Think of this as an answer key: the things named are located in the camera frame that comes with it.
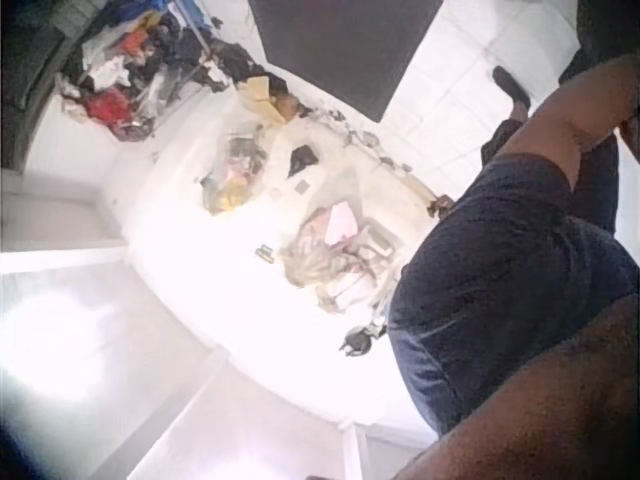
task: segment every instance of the white wall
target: white wall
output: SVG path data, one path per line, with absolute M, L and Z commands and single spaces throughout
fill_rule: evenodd
M 2 250 L 91 246 L 119 236 L 87 203 L 2 194 Z
M 209 352 L 123 264 L 1 292 L 2 421 L 51 478 L 91 475 Z
M 130 480 L 343 477 L 341 434 L 227 365 Z
M 51 96 L 27 154 L 23 191 L 53 198 L 94 201 L 121 147 L 93 121 L 78 123 Z
M 367 437 L 373 480 L 390 480 L 425 449 Z

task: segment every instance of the foot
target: foot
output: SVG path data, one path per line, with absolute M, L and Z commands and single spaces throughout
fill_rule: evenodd
M 524 88 L 516 81 L 509 72 L 498 66 L 493 69 L 493 81 L 500 89 L 511 97 L 513 102 L 520 102 L 527 110 L 531 108 L 531 99 Z

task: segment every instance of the shorts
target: shorts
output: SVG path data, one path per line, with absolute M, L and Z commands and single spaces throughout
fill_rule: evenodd
M 518 120 L 502 122 L 493 138 L 482 146 L 481 158 L 484 168 L 522 126 Z M 591 152 L 582 155 L 578 182 L 573 191 L 569 213 L 586 220 L 611 235 L 616 231 L 618 212 L 619 152 L 616 137 L 610 135 Z

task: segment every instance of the black mat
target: black mat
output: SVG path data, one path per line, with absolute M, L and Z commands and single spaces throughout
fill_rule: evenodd
M 379 122 L 443 0 L 249 0 L 269 63 Z

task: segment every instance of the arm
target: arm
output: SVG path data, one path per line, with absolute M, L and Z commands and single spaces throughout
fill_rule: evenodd
M 631 473 L 637 448 L 637 315 L 637 295 L 616 302 L 397 479 L 637 478 L 617 476 Z
M 636 114 L 638 85 L 640 56 L 599 65 L 556 90 L 500 154 L 541 155 L 562 169 L 573 188 L 581 153 L 592 150 Z M 629 147 L 637 157 L 633 145 Z

